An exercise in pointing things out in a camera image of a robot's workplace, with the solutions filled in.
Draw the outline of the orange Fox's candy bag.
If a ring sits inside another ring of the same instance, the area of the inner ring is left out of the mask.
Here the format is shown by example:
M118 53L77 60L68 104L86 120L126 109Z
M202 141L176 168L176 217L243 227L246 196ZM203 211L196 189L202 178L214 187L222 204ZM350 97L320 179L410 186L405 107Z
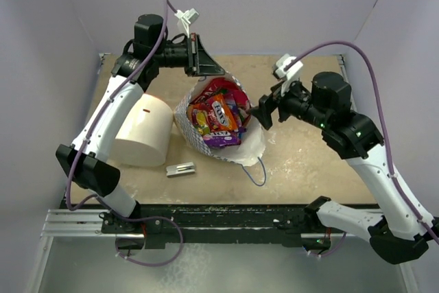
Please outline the orange Fox's candy bag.
M188 107L188 118L195 129L205 135L222 130L237 131L238 126L222 95L215 95L206 102Z

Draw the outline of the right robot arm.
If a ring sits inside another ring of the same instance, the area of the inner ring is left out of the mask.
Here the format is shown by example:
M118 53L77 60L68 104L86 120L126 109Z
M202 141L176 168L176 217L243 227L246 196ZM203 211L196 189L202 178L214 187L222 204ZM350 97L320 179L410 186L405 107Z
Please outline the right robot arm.
M272 127L275 110L280 122L295 117L321 129L323 141L354 169L382 211L367 213L321 196L305 207L306 227L355 235L390 264L419 259L438 233L438 218L417 201L403 180L395 186L397 172L386 157L384 138L371 118L352 110L350 84L337 73L320 72L310 90L298 80L284 94L281 87L273 86L249 113L266 130Z

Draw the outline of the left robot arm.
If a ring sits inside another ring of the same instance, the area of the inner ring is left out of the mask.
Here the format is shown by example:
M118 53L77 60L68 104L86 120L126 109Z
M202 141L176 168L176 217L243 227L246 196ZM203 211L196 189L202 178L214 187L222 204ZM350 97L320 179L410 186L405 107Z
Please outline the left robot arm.
M111 71L106 92L86 126L69 145L59 145L56 158L67 175L65 202L71 204L75 183L118 213L117 225L133 233L141 225L138 202L119 184L120 171L107 163L112 143L132 107L146 92L161 68L182 68L189 77L224 75L225 70L207 53L200 37L189 28L198 18L194 10L177 11L183 40L167 38L167 17L144 14L134 24L129 40Z

